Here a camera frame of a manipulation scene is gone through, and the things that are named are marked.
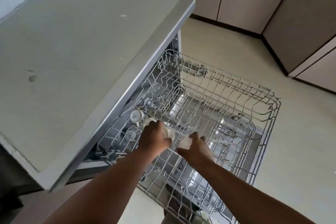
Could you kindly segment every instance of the grey countertop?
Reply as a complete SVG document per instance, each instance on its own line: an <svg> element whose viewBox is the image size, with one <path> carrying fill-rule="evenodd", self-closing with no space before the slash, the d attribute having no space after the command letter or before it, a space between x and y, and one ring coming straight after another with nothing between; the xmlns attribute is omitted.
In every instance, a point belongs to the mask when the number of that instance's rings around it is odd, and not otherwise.
<svg viewBox="0 0 336 224"><path fill-rule="evenodd" d="M50 188L98 139L194 6L28 0L0 23L1 144Z"/></svg>

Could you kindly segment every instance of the forearm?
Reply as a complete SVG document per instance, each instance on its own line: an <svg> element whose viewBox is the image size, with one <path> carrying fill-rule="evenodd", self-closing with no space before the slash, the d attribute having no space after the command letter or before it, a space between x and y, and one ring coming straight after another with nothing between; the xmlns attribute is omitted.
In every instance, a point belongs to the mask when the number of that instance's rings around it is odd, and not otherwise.
<svg viewBox="0 0 336 224"><path fill-rule="evenodd" d="M70 197L45 223L117 223L154 157L140 150L127 154Z"/></svg>
<svg viewBox="0 0 336 224"><path fill-rule="evenodd" d="M304 223L309 219L207 159L195 167L240 224Z"/></svg>

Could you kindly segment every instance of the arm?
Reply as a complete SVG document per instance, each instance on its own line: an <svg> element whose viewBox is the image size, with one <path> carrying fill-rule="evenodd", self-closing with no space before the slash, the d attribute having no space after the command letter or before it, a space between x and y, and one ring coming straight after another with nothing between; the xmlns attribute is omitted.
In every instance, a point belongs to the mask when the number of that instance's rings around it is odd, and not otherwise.
<svg viewBox="0 0 336 224"><path fill-rule="evenodd" d="M171 144L163 124L151 121L136 150L101 173L60 206L45 224L117 223L145 168Z"/></svg>
<svg viewBox="0 0 336 224"><path fill-rule="evenodd" d="M176 149L208 181L240 224L313 224L312 221L247 184L213 161L205 137L190 135L190 149Z"/></svg>

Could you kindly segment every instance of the human hand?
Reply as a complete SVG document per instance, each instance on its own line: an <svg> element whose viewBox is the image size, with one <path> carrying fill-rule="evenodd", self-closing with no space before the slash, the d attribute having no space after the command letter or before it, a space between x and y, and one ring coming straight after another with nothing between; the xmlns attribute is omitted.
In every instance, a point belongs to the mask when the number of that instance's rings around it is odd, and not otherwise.
<svg viewBox="0 0 336 224"><path fill-rule="evenodd" d="M172 140L163 137L163 127L162 121L158 120L155 122L151 120L143 129L137 149L146 152L153 159L167 149L171 145Z"/></svg>
<svg viewBox="0 0 336 224"><path fill-rule="evenodd" d="M177 153L193 168L196 168L209 160L214 162L213 154L207 145L206 138L204 136L199 137L197 132L192 133L189 137L192 139L190 148L188 150L177 148Z"/></svg>

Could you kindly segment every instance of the upper dish rack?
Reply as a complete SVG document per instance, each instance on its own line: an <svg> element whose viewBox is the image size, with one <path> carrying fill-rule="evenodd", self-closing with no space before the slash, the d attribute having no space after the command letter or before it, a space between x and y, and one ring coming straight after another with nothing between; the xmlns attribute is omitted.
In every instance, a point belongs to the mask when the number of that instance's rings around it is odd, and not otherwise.
<svg viewBox="0 0 336 224"><path fill-rule="evenodd" d="M217 164L253 184L280 101L272 90L166 50L97 145L108 164L137 147L142 127L129 119L134 109L174 129L170 149L145 171L138 187L185 223L234 223L235 218L175 149L183 136L206 136Z"/></svg>

